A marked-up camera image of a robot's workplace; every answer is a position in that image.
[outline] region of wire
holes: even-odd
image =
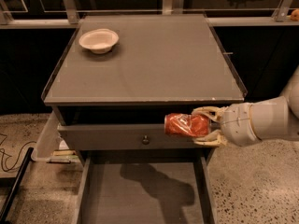
[[[4,143],[4,141],[7,139],[7,135],[2,134],[2,133],[0,133],[0,135],[1,135],[1,136],[4,136],[4,139],[0,142],[0,146],[1,146],[1,145]],[[2,170],[3,170],[4,172],[11,172],[11,171],[18,170],[18,169],[20,168],[20,166],[19,166],[19,167],[16,167],[16,165],[18,164],[18,161],[19,161],[19,158],[20,158],[20,155],[21,155],[22,150],[23,150],[27,145],[29,145],[29,144],[36,144],[36,141],[29,141],[29,142],[27,142],[26,144],[24,144],[24,145],[21,147],[21,149],[20,149],[20,151],[19,151],[19,154],[18,154],[18,158],[17,158],[17,160],[15,161],[15,163],[14,163],[10,168],[7,167],[7,160],[8,160],[9,158],[11,158],[12,156],[9,155],[9,154],[7,154],[4,148],[0,148],[0,153],[2,153],[2,158],[1,158],[1,168],[2,168]]]

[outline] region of drawer front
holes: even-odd
[[[195,148],[191,138],[164,134],[163,124],[58,126],[70,148],[76,150],[121,150]]]

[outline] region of drawer knob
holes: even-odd
[[[150,140],[147,135],[144,135],[144,137],[142,139],[142,144],[145,146],[150,144]]]

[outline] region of speckled floor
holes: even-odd
[[[0,148],[12,156],[7,167],[14,164],[23,144],[37,140],[48,117],[48,114],[0,117],[0,143],[7,136]],[[217,148],[208,171],[219,223],[299,223],[297,167],[299,143],[275,140],[251,147]],[[32,162],[7,220],[71,223],[81,173],[78,163]],[[15,174],[0,169],[0,177]],[[0,204],[5,198],[3,193],[0,191]]]

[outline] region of white bowl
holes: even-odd
[[[79,39],[79,44],[91,50],[95,54],[109,52],[119,41],[119,36],[109,29],[97,29],[83,34]]]

